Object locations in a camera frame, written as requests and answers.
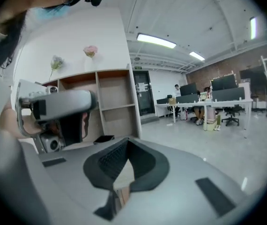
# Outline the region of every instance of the robotic arm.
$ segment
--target robotic arm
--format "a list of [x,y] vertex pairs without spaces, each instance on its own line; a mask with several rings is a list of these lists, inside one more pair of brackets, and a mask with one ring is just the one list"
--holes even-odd
[[[20,132],[34,139],[39,153],[59,151],[82,141],[82,116],[96,107],[97,99],[92,91],[70,90],[57,92],[55,86],[47,88],[21,80],[18,85],[15,109]],[[36,123],[42,128],[39,134],[29,134],[23,127],[22,110],[30,109]],[[58,133],[52,132],[56,126]]]

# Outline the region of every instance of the blue face mask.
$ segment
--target blue face mask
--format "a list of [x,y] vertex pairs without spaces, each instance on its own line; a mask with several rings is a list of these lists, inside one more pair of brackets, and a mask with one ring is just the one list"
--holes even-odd
[[33,9],[37,18],[44,20],[44,19],[52,19],[58,18],[66,15],[70,7],[69,6],[61,6],[61,7],[54,7],[51,9],[44,9],[44,8],[34,8]]

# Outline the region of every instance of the door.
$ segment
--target door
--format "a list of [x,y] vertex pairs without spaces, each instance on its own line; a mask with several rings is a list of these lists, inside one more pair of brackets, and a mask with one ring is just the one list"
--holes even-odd
[[147,71],[134,71],[133,77],[137,91],[140,116],[155,113],[149,73]]

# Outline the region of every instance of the white wall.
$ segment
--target white wall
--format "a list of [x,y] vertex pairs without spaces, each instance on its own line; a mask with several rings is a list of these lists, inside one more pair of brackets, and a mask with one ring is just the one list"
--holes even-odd
[[[89,45],[98,47],[93,60],[83,52]],[[126,68],[131,61],[119,9],[82,10],[33,31],[17,55],[14,82],[47,82],[53,55],[66,64],[51,80],[86,72],[87,61],[92,70]]]
[[[166,98],[169,94],[172,95],[175,91],[175,84],[187,85],[185,75],[180,73],[149,71],[149,77],[154,104],[156,104],[156,100]],[[156,109],[156,112],[158,116],[168,114],[167,108]]]

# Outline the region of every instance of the brick wall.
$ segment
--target brick wall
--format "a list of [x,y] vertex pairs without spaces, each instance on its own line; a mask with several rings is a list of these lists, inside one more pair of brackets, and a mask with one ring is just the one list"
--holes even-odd
[[267,45],[189,73],[186,75],[186,79],[188,83],[196,83],[197,89],[203,91],[205,87],[210,86],[211,79],[222,77],[233,71],[236,74],[237,83],[240,83],[239,71],[262,65],[260,56],[267,57]]

